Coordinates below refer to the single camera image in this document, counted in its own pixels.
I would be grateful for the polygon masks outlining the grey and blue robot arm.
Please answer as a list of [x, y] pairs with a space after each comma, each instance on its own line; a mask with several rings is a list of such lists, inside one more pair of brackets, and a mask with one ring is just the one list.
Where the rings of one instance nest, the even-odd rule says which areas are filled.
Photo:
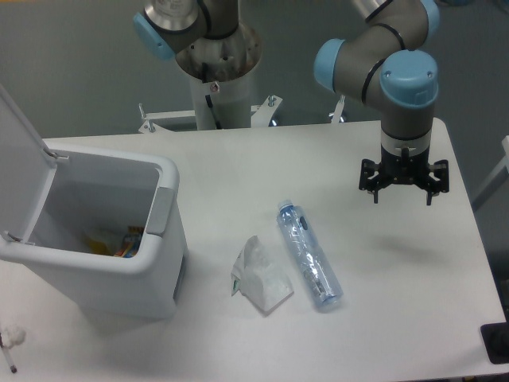
[[[358, 1], [367, 30], [332, 39], [313, 63], [316, 82], [381, 113], [381, 160], [363, 160], [359, 188], [377, 195], [415, 185], [428, 198], [449, 191], [449, 164], [429, 163], [438, 95], [436, 61], [422, 51], [440, 14], [433, 1]], [[134, 29], [160, 60], [175, 60], [190, 79], [201, 130], [251, 127], [251, 74], [261, 58], [258, 34], [243, 24], [237, 1], [148, 1]]]

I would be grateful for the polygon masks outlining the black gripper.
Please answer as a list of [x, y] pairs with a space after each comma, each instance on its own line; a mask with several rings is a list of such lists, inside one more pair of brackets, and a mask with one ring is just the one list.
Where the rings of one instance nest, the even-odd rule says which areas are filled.
[[425, 188], [426, 205], [431, 206], [434, 197], [449, 192], [449, 161], [446, 159], [428, 163], [429, 148], [420, 154], [404, 149], [399, 155], [381, 148], [381, 162], [363, 159], [359, 176], [359, 190], [373, 196], [379, 203], [379, 191], [389, 185], [416, 185]]

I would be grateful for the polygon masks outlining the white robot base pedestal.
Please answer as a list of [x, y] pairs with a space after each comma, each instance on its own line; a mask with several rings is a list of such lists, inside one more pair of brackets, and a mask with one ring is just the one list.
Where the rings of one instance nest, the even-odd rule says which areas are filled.
[[193, 107], [197, 98], [218, 95], [226, 101], [254, 102], [255, 71], [262, 56], [262, 40], [254, 29], [240, 22], [224, 39], [202, 37], [176, 55], [188, 76]]

